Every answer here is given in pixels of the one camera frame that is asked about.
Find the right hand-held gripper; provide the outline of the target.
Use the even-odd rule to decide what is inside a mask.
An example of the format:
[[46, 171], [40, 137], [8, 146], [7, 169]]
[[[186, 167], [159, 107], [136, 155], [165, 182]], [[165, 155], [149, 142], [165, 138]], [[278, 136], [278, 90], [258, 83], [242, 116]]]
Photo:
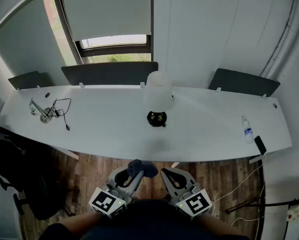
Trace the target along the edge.
[[[206, 190], [194, 185], [196, 181], [188, 171], [179, 168], [163, 168], [160, 175], [170, 195], [170, 202], [175, 203], [175, 207], [180, 213], [191, 221], [212, 207]], [[180, 186], [193, 187], [180, 197]]]

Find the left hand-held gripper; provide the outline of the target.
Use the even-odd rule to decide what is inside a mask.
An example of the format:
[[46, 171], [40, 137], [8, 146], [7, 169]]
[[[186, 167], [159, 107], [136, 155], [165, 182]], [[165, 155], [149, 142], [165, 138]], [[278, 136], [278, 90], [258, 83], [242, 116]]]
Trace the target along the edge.
[[140, 185], [144, 171], [141, 170], [128, 183], [127, 166], [114, 169], [108, 176], [107, 182], [97, 187], [89, 200], [89, 205], [98, 213], [115, 219], [127, 210], [132, 201], [132, 195]]

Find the dark blue cloth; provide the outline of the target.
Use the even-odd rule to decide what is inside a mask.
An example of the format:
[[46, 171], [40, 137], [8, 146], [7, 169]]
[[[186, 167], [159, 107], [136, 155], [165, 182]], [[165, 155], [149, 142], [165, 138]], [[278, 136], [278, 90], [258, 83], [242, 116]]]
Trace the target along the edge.
[[158, 174], [157, 167], [150, 161], [132, 160], [127, 166], [127, 173], [130, 177], [135, 177], [143, 171], [143, 176], [154, 178]]

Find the white lamp with black base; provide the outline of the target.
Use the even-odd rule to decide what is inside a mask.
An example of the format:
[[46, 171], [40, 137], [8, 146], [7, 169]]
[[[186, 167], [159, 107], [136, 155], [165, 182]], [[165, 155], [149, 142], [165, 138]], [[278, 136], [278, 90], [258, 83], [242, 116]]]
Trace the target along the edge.
[[172, 108], [172, 83], [165, 72], [153, 71], [144, 88], [144, 106], [147, 122], [155, 128], [166, 127], [166, 111]]

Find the person's right forearm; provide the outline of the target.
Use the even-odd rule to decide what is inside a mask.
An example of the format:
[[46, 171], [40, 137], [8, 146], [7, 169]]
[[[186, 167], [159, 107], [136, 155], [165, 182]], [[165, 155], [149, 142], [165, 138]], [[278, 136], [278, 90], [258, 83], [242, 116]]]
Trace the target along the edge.
[[198, 221], [204, 229], [220, 237], [225, 235], [242, 236], [243, 234], [235, 227], [217, 219], [209, 213], [204, 213], [198, 217]]

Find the person's left forearm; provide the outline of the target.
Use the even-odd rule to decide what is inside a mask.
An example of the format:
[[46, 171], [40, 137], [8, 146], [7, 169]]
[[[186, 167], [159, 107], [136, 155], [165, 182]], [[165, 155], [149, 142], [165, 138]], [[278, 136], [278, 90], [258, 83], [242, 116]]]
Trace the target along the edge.
[[64, 218], [58, 222], [65, 226], [71, 233], [77, 237], [83, 236], [88, 230], [95, 227], [103, 216], [96, 212], [90, 211], [79, 215]]

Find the person's dark blue shirt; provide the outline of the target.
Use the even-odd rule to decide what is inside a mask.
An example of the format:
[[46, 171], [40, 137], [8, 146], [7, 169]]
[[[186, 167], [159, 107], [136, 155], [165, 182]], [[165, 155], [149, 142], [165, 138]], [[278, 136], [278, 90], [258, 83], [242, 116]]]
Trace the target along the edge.
[[198, 217], [188, 219], [163, 199], [143, 199], [129, 204], [117, 218], [102, 215], [98, 224], [82, 236], [57, 222], [49, 225], [38, 240], [250, 240], [243, 233], [214, 235], [203, 228]]

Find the clear plastic water bottle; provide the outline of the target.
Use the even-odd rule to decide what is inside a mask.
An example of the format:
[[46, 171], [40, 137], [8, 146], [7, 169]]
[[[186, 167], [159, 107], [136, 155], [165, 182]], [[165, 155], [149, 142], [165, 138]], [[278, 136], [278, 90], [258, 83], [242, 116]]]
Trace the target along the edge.
[[242, 127], [244, 130], [245, 141], [247, 144], [251, 144], [254, 141], [253, 131], [246, 116], [242, 116]]

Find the black smartphone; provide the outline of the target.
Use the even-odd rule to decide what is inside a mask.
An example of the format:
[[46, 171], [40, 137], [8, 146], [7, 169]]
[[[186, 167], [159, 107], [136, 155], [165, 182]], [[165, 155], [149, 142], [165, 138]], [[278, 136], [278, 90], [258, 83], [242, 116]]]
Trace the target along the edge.
[[254, 142], [255, 142], [260, 154], [264, 155], [267, 152], [267, 149], [259, 135], [254, 138]]

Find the black office chair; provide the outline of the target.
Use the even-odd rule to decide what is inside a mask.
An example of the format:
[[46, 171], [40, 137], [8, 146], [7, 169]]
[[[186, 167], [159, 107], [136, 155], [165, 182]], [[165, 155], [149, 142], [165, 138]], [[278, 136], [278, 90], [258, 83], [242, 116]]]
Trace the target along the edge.
[[57, 168], [51, 149], [40, 142], [20, 136], [0, 126], [0, 186], [24, 193], [23, 199], [13, 195], [19, 215], [29, 205], [34, 217], [43, 221], [60, 210], [74, 216], [66, 205], [69, 192], [78, 193], [77, 186], [69, 187]]

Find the long dark grey divider panel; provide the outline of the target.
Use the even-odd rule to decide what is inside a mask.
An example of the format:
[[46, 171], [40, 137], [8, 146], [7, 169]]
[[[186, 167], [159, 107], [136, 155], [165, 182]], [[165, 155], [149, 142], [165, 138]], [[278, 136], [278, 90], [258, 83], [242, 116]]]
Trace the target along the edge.
[[148, 75], [159, 69], [157, 62], [127, 61], [102, 62], [63, 66], [63, 74], [72, 86], [86, 85], [139, 85]]

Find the white socket box red button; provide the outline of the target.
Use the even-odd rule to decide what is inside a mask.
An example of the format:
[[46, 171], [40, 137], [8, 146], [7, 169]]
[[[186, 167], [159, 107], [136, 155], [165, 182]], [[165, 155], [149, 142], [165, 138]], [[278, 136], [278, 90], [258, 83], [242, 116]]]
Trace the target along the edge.
[[287, 210], [286, 221], [293, 222], [299, 218], [299, 204], [291, 205]]

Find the grey roller blind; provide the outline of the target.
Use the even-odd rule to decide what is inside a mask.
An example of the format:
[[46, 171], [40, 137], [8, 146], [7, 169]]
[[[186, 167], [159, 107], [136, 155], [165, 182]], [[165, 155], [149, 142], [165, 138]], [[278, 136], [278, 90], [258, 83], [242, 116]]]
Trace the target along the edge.
[[63, 0], [74, 41], [149, 35], [151, 0]]
[[44, 0], [23, 2], [0, 24], [0, 56], [15, 76], [38, 71], [56, 86], [69, 84]]

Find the dark window frame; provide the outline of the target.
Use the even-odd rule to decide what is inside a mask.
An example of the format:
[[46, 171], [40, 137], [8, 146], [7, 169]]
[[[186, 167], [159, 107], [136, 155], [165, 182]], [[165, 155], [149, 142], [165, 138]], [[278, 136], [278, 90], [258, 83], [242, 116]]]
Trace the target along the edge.
[[154, 24], [151, 24], [151, 34], [146, 36], [145, 43], [110, 44], [83, 48], [80, 41], [74, 41], [67, 19], [63, 0], [54, 0], [60, 24], [64, 31], [71, 54], [77, 65], [87, 64], [88, 57], [107, 56], [115, 54], [153, 54]]

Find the white wall pipes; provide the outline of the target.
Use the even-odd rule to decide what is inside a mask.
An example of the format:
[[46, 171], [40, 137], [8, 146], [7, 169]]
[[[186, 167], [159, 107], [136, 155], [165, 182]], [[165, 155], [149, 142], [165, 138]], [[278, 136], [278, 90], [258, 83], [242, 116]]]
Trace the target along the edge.
[[275, 80], [299, 31], [299, 0], [293, 0], [283, 34], [260, 77]]

